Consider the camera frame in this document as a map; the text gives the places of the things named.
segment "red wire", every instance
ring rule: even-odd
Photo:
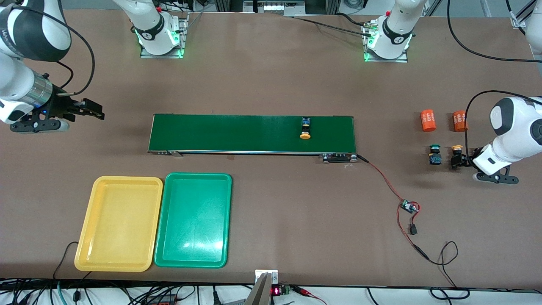
[[[401,221],[399,219],[399,211],[401,210],[401,204],[403,204],[403,201],[405,200],[403,197],[401,197],[399,195],[399,192],[393,187],[393,185],[391,184],[390,180],[388,180],[388,178],[386,177],[386,175],[384,175],[384,173],[378,168],[376,167],[376,165],[372,164],[371,162],[368,162],[370,166],[372,166],[376,171],[378,171],[380,173],[380,175],[382,176],[382,178],[384,178],[384,181],[386,182],[386,184],[388,185],[388,187],[390,188],[390,190],[394,193],[394,195],[399,198],[400,202],[399,202],[399,205],[397,206],[397,225],[399,226],[399,228],[401,229],[401,233],[403,233],[403,235],[405,236],[406,240],[409,242],[409,244],[414,247],[414,243],[412,242],[412,240],[410,239],[410,237],[408,236],[407,232],[405,232],[405,230],[403,229],[403,226],[401,225]],[[420,212],[421,210],[421,206],[418,202],[416,201],[411,201],[411,203],[418,209],[418,212],[416,212],[411,218],[410,218],[410,223],[412,224],[413,221],[414,221],[414,218],[418,215],[418,213]]]
[[[310,294],[309,297],[315,298],[315,299],[321,301],[322,303],[324,303],[325,305],[327,305],[326,301],[322,300],[321,298],[319,298],[319,297],[317,297],[317,296],[315,296],[313,294]]]
[[[399,198],[399,200],[400,200],[401,202],[403,202],[403,201],[404,201],[403,197],[401,197],[401,196],[399,195],[399,193],[397,192],[397,190],[395,190],[395,188],[393,187],[393,185],[391,185],[391,182],[390,182],[390,180],[388,180],[388,178],[386,177],[386,175],[384,175],[384,173],[382,173],[382,171],[381,171],[378,167],[376,167],[376,165],[374,165],[374,164],[371,163],[371,162],[368,162],[368,163],[369,163],[370,166],[372,166],[375,170],[377,170],[377,171],[381,174],[382,178],[384,178],[384,181],[386,181],[386,184],[388,185],[388,187],[390,188],[390,190],[395,194],[395,196],[397,196],[397,198]]]

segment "green tray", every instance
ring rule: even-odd
[[[231,176],[171,173],[166,177],[154,263],[221,268],[228,258]]]
[[[301,116],[173,115],[155,113],[148,152],[168,154],[355,154],[353,117],[311,116],[301,139]]]

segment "mounting plate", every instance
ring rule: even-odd
[[[264,273],[270,273],[272,275],[273,279],[273,285],[277,285],[279,283],[279,271],[278,270],[265,270],[265,269],[258,269],[254,272],[255,278],[254,283],[258,281],[260,276]]]

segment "yellow tray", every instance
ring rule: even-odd
[[[75,267],[81,271],[147,270],[162,188],[162,181],[153,177],[98,178],[88,202]]]

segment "green conveyor belt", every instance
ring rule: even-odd
[[[311,138],[301,116],[155,114],[149,152],[319,155],[355,154],[353,118],[310,117]]]

